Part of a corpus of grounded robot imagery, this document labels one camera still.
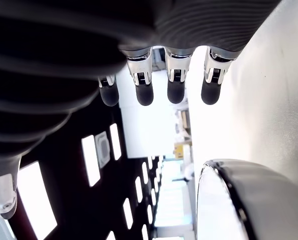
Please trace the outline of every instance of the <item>ceiling light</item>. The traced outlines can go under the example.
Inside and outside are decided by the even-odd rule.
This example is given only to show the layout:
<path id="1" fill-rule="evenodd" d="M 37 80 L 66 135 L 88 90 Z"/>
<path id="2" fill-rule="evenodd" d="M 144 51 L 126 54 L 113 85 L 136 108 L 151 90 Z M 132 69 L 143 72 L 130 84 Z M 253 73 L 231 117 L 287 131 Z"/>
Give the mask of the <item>ceiling light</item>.
<path id="1" fill-rule="evenodd" d="M 89 180 L 89 186 L 94 186 L 100 180 L 97 153 L 95 150 L 94 136 L 90 135 L 82 139 L 82 148 L 85 167 Z"/>
<path id="2" fill-rule="evenodd" d="M 143 240 L 149 240 L 147 226 L 145 224 L 142 227 L 142 239 Z"/>
<path id="3" fill-rule="evenodd" d="M 157 174 L 157 180 L 158 180 L 158 182 L 160 182 L 160 173 L 159 173 L 158 169 L 156 170 L 156 174 Z"/>
<path id="4" fill-rule="evenodd" d="M 135 179 L 135 189 L 137 191 L 138 203 L 140 203 L 143 197 L 140 177 L 137 177 L 137 179 Z"/>
<path id="5" fill-rule="evenodd" d="M 151 205 L 148 205 L 148 220 L 149 220 L 149 224 L 152 224 L 152 208 Z"/>
<path id="6" fill-rule="evenodd" d="M 148 157 L 148 164 L 149 164 L 149 169 L 152 169 L 152 159 L 151 159 L 151 157 Z"/>
<path id="7" fill-rule="evenodd" d="M 112 231 L 110 231 L 110 233 L 109 233 L 106 240 L 115 240 L 115 236 L 114 236 L 114 233 Z"/>
<path id="8" fill-rule="evenodd" d="M 132 218 L 130 202 L 129 202 L 128 198 L 125 199 L 125 201 L 123 203 L 123 211 L 124 211 L 125 220 L 127 222 L 127 227 L 128 227 L 128 229 L 131 229 L 132 224 L 133 224 L 133 218 Z"/>
<path id="9" fill-rule="evenodd" d="M 18 188 L 24 209 L 38 240 L 43 240 L 57 226 L 45 189 L 39 162 L 21 169 Z"/>
<path id="10" fill-rule="evenodd" d="M 113 145 L 114 159 L 118 160 L 121 156 L 121 147 L 120 147 L 118 126 L 116 123 L 110 126 L 110 132 L 111 132 L 111 140 Z"/>
<path id="11" fill-rule="evenodd" d="M 143 181 L 144 181 L 144 184 L 147 184 L 148 183 L 148 170 L 147 170 L 147 165 L 146 163 L 142 163 L 142 172 L 143 172 Z"/>
<path id="12" fill-rule="evenodd" d="M 155 206 L 157 203 L 157 200 L 155 198 L 155 191 L 154 189 L 151 190 L 151 197 L 152 197 L 152 204 Z"/>
<path id="13" fill-rule="evenodd" d="M 158 185 L 158 180 L 156 177 L 154 178 L 154 189 L 155 189 L 156 193 L 159 192 L 159 185 Z"/>

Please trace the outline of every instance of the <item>ribbed rubber cover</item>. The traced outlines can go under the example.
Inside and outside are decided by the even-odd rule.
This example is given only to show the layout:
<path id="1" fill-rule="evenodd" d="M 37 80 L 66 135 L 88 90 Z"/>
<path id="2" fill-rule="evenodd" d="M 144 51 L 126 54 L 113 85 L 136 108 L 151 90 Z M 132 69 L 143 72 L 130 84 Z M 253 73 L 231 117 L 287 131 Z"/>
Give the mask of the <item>ribbed rubber cover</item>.
<path id="1" fill-rule="evenodd" d="M 176 0 L 157 23 L 164 46 L 240 51 L 280 0 Z"/>

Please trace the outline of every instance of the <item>white panel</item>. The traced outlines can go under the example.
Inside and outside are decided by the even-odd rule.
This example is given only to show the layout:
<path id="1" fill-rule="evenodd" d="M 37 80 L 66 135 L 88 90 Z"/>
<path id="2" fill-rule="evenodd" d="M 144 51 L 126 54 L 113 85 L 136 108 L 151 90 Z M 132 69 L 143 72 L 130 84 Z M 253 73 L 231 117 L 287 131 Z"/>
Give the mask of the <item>white panel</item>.
<path id="1" fill-rule="evenodd" d="M 137 192 L 138 203 L 140 203 L 143 197 L 140 177 L 137 177 L 137 179 L 135 179 L 135 189 Z"/>
<path id="2" fill-rule="evenodd" d="M 18 188 L 33 231 L 38 240 L 43 240 L 57 226 L 57 221 L 49 202 L 38 162 L 19 171 Z"/>
<path id="3" fill-rule="evenodd" d="M 152 158 L 150 156 L 148 157 L 148 164 L 149 164 L 149 169 L 152 169 Z"/>
<path id="4" fill-rule="evenodd" d="M 166 71 L 152 73 L 154 100 L 150 106 L 138 103 L 127 67 L 116 78 L 128 158 L 172 154 L 175 121 L 173 105 L 167 97 Z"/>
<path id="5" fill-rule="evenodd" d="M 130 202 L 128 198 L 125 199 L 123 203 L 123 211 L 124 211 L 125 220 L 127 222 L 127 227 L 128 229 L 131 229 L 133 224 L 133 218 L 132 218 L 132 212 L 131 212 Z"/>
<path id="6" fill-rule="evenodd" d="M 82 148 L 83 148 L 84 162 L 87 169 L 89 185 L 90 187 L 92 187 L 98 182 L 98 180 L 100 180 L 98 158 L 95 150 L 93 135 L 90 135 L 82 139 Z"/>
<path id="7" fill-rule="evenodd" d="M 106 240 L 115 240 L 115 236 L 114 236 L 114 233 L 112 231 L 110 231 L 110 233 L 109 233 Z"/>
<path id="8" fill-rule="evenodd" d="M 147 165 L 146 163 L 142 163 L 142 173 L 143 173 L 143 181 L 144 181 L 144 184 L 147 184 L 148 183 L 148 170 L 147 170 Z"/>
<path id="9" fill-rule="evenodd" d="M 143 240 L 149 240 L 147 226 L 145 224 L 142 227 L 142 238 Z"/>
<path id="10" fill-rule="evenodd" d="M 120 147 L 118 126 L 116 123 L 110 126 L 110 132 L 111 132 L 111 139 L 112 139 L 112 145 L 113 145 L 114 159 L 118 160 L 121 156 L 121 147 Z"/>
<path id="11" fill-rule="evenodd" d="M 149 223 L 152 224 L 153 216 L 152 216 L 152 208 L 151 208 L 151 205 L 148 205 L 147 211 L 148 211 L 148 220 L 149 220 Z"/>
<path id="12" fill-rule="evenodd" d="M 152 204 L 155 206 L 157 204 L 157 200 L 155 198 L 155 190 L 154 188 L 151 190 Z"/>
<path id="13" fill-rule="evenodd" d="M 298 185 L 298 0 L 283 0 L 259 28 L 212 106 L 200 97 L 204 56 L 197 48 L 186 80 L 195 176 L 207 160 L 241 159 Z"/>

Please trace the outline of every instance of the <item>robotic finger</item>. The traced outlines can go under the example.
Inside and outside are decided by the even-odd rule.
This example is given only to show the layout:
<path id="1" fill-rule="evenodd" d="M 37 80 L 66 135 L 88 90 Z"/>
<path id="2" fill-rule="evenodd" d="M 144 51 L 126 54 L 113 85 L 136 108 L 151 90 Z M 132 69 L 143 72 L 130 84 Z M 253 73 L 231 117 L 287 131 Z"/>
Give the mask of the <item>robotic finger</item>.
<path id="1" fill-rule="evenodd" d="M 224 75 L 239 54 L 240 52 L 229 52 L 208 46 L 201 89 L 201 98 L 205 104 L 213 105 L 219 100 Z"/>
<path id="2" fill-rule="evenodd" d="M 168 72 L 168 98 L 173 104 L 183 100 L 185 79 L 189 71 L 190 61 L 195 48 L 165 48 L 165 61 Z"/>
<path id="3" fill-rule="evenodd" d="M 152 87 L 152 48 L 141 50 L 122 50 L 127 57 L 130 75 L 135 84 L 139 104 L 148 106 L 153 102 Z"/>

